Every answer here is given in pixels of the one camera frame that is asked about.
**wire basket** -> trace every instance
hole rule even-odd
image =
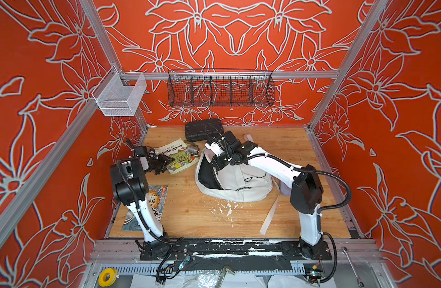
[[[141,72],[136,81],[129,82],[123,80],[124,74],[112,67],[92,93],[105,116],[134,116],[139,107],[147,88],[145,77]]]
[[[271,71],[170,70],[171,107],[270,107],[275,103]]]

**wooden floor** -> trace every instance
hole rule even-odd
[[[318,170],[321,169],[303,128],[225,127],[224,129],[231,130],[241,142],[244,141],[244,134],[250,134],[255,143],[283,160],[302,166],[310,164]],[[183,127],[150,128],[145,138],[145,145],[161,147],[178,138],[185,139]],[[200,148],[204,147],[204,142],[197,144]],[[263,237],[259,234],[259,230],[278,195],[275,187],[262,201],[235,203],[201,193],[194,182],[194,170],[195,165],[175,175],[168,172],[158,176],[153,173],[146,174],[150,185],[169,185],[161,223],[170,237]],[[335,204],[324,177],[321,177],[321,183],[325,191],[322,206]],[[289,198],[280,195],[266,237],[299,237],[299,214],[291,206]],[[142,238],[143,234],[140,231],[121,231],[126,213],[127,208],[121,205],[109,236]],[[324,211],[321,226],[323,231],[329,232],[334,238],[350,238],[338,209]]]

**orange wall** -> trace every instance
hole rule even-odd
[[[76,0],[0,0],[0,214],[110,68]],[[112,214],[109,166],[141,136],[96,111],[0,250],[0,286],[78,285]]]
[[[134,119],[95,112],[1,248],[0,285],[79,285],[115,208],[109,167],[140,137]]]
[[[441,287],[441,1],[391,1],[316,135],[399,287]]]
[[[95,0],[125,71],[339,68],[373,1]],[[329,79],[276,82],[267,108],[171,108],[165,81],[148,81],[141,109],[148,123],[182,126],[221,118],[228,125],[305,125]]]

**tape roll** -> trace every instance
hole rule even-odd
[[[116,269],[107,268],[99,275],[99,286],[108,287],[115,282],[116,278],[118,278]]]

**book cover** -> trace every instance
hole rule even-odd
[[[168,188],[167,185],[148,185],[146,198],[158,222],[161,222]],[[128,211],[121,231],[142,231],[139,222],[137,222],[136,217],[131,211]]]
[[[163,147],[155,148],[155,152],[175,159],[174,162],[167,165],[167,170],[171,174],[183,171],[198,162],[198,158],[190,155],[188,146],[182,139],[178,139]]]

